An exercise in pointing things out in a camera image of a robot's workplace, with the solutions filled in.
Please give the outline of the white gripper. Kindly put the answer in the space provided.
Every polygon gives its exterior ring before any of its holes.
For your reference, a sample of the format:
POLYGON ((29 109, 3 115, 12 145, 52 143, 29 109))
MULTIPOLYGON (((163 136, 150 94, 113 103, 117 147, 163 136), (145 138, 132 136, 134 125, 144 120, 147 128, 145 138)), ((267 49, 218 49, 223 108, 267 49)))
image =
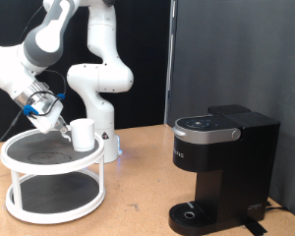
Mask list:
MULTIPOLYGON (((47 134, 55 127, 63 109, 63 105, 60 101, 53 104, 54 101, 54 98, 40 99, 31 105, 38 114, 33 114, 29 120, 43 134, 47 134)), ((58 130, 60 133, 65 134, 68 132, 70 125, 66 121, 62 121, 61 123, 63 127, 58 130)))

